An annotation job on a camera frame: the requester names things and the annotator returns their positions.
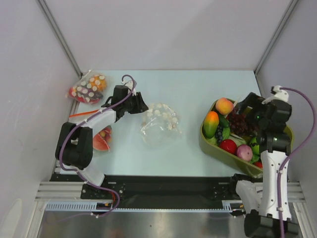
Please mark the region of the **red fake grape bunch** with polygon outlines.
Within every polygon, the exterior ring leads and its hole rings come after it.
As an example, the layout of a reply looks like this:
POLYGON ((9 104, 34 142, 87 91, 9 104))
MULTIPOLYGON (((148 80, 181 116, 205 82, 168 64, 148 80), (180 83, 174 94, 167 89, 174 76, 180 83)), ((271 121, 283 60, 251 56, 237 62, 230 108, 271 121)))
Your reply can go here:
POLYGON ((248 132, 248 126, 243 115, 237 114, 237 110, 233 110, 228 116, 230 130, 232 133, 242 137, 248 132))

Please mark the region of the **fake peach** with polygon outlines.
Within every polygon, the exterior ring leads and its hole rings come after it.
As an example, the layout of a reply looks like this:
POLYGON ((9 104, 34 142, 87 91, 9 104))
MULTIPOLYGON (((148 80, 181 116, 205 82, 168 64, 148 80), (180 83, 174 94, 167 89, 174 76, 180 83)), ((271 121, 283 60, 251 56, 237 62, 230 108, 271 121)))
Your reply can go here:
POLYGON ((224 116, 233 111, 234 105, 227 98, 220 98, 216 102, 215 109, 224 116))

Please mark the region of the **green fake cucumber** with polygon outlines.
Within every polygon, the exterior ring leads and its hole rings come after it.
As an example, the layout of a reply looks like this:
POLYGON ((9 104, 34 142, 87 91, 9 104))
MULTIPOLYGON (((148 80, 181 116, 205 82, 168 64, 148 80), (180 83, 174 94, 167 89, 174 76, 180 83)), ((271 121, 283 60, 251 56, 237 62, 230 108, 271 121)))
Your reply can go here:
POLYGON ((224 115, 219 114, 219 125, 221 125, 223 128, 228 128, 230 127, 229 121, 224 117, 224 115))

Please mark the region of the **fake mango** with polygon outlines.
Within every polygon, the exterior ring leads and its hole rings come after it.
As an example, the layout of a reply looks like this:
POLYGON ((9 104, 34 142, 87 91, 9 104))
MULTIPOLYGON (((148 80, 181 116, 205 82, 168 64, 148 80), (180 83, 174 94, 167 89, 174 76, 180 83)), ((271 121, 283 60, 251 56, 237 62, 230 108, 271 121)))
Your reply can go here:
POLYGON ((203 132, 206 138, 214 137, 218 124, 218 114, 215 111, 208 112, 203 122, 203 132))

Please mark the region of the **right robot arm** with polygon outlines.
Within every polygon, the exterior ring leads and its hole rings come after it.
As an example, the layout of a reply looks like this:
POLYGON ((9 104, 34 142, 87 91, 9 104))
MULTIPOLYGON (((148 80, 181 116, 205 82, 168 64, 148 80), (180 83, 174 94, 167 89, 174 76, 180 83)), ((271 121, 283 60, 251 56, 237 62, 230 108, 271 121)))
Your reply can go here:
POLYGON ((287 190, 291 139, 284 130, 292 114, 288 98, 285 90, 267 99, 250 93, 236 105, 238 114, 250 108, 246 121, 259 130, 257 143, 263 165, 261 193, 248 180, 228 187, 229 195, 243 202, 246 210, 244 232, 249 238, 294 238, 299 233, 299 225, 292 221, 287 190))

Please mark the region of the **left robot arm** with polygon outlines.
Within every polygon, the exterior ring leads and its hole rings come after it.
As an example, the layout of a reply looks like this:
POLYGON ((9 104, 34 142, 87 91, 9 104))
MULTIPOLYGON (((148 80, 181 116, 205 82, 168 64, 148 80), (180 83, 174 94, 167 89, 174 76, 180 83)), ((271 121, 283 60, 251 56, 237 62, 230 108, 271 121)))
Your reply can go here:
POLYGON ((148 109, 141 92, 133 92, 124 85, 115 86, 113 95, 95 114, 81 122, 62 125, 55 158, 64 171, 76 172, 84 181, 93 184, 91 191, 97 198, 105 198, 109 186, 103 183, 104 173, 93 163, 93 137, 125 113, 139 114, 148 109))

